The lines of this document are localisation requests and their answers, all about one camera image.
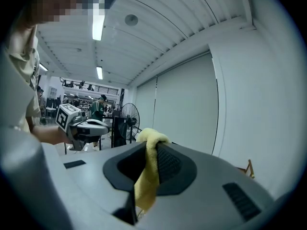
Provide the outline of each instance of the yellow cloth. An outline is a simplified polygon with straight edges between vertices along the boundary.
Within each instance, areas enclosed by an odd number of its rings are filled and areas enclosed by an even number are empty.
[[[134,185],[135,205],[145,212],[154,204],[156,189],[159,185],[157,150],[159,141],[170,142],[166,135],[158,131],[146,128],[137,138],[137,141],[146,142],[146,165],[138,181]]]

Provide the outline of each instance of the wooden chair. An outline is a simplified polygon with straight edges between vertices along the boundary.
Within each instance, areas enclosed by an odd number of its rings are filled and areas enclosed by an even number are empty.
[[[246,169],[243,168],[239,168],[237,167],[240,171],[242,171],[244,174],[248,175],[250,178],[254,179],[255,178],[255,174],[254,174],[254,170],[253,170],[253,166],[251,164],[251,160],[248,160],[248,166]]]

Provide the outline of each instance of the black stand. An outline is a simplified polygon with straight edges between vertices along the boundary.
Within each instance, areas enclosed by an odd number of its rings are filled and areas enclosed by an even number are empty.
[[[132,143],[132,129],[133,129],[133,126],[130,127],[130,144]]]
[[[101,136],[99,137],[99,151],[101,151]]]
[[[111,131],[111,148],[113,148],[113,138],[114,138],[114,135],[113,135],[113,132],[114,132],[114,118],[112,118],[112,131]]]

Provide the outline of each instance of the ceiling speaker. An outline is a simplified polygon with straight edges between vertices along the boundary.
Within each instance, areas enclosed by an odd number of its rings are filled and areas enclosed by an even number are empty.
[[[128,26],[135,26],[138,22],[139,22],[139,19],[134,14],[128,14],[125,18],[125,23]]]

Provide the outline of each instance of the ceiling light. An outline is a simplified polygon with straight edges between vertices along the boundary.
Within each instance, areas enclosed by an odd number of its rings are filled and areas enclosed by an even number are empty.
[[[39,64],[39,66],[41,67],[41,69],[43,69],[44,71],[48,71],[48,69],[46,67],[44,67],[42,64]]]
[[[96,67],[96,69],[97,69],[98,78],[102,80],[103,79],[102,78],[102,67]]]
[[[93,39],[100,41],[102,29],[104,26],[105,15],[104,10],[99,9],[99,3],[93,4]]]

